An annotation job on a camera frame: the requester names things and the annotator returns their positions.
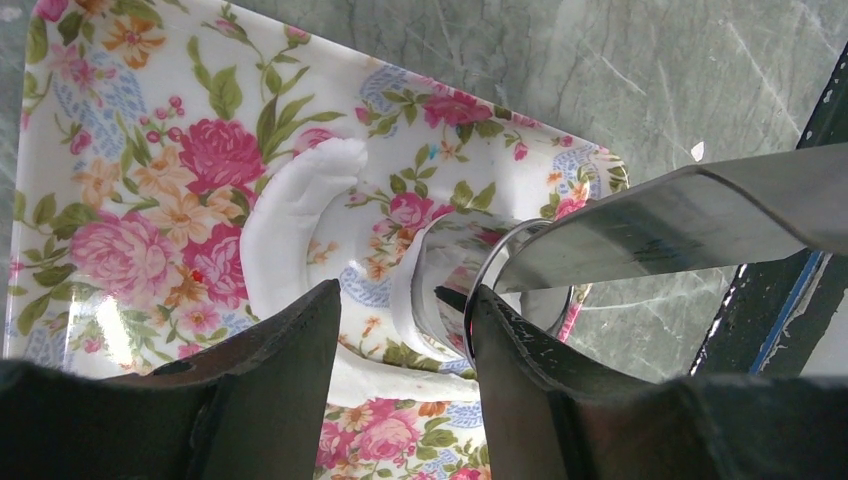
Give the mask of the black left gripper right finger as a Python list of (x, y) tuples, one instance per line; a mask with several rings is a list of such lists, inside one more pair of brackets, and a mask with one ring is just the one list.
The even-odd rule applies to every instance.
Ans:
[(470, 339), (497, 479), (843, 479), (843, 377), (684, 376), (653, 384), (470, 300)]

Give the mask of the white dough scrap strip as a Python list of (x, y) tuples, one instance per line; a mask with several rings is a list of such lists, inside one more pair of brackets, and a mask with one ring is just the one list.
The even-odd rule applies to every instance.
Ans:
[[(354, 186), (368, 160), (358, 139), (331, 138), (281, 167), (259, 195), (240, 238), (249, 305), (261, 320), (305, 298), (310, 289), (308, 244), (323, 211)], [(326, 400), (355, 407), (368, 400), (472, 402), (476, 382), (454, 374), (407, 370), (365, 360), (336, 339), (326, 343), (322, 373)]]

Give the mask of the wooden handled dough scraper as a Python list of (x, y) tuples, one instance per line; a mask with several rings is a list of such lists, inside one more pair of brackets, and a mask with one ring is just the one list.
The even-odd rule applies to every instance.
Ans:
[(525, 292), (847, 251), (847, 147), (695, 164), (565, 215), (499, 274)]

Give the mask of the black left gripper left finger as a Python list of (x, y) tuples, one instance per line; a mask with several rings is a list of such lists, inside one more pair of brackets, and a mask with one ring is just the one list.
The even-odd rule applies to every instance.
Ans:
[(5, 479), (309, 479), (340, 326), (327, 280), (146, 376), (1, 364)]

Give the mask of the floral print tray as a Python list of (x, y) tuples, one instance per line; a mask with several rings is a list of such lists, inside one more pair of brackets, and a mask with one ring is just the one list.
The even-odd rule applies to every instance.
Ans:
[(470, 377), (393, 330), (390, 273), (457, 207), (495, 213), (515, 174), (525, 216), (555, 219), (625, 189), (607, 149), (289, 25), (213, 1), (40, 1), (27, 32), (10, 267), (11, 351), (78, 373), (146, 373), (252, 326), (239, 236), (273, 171), (362, 135), (312, 274), (339, 273), (340, 340), (378, 363)]

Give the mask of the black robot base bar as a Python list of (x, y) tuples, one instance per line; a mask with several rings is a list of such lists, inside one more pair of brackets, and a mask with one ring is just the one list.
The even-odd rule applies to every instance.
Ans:
[(740, 266), (690, 374), (798, 376), (846, 298), (847, 258), (805, 249)]

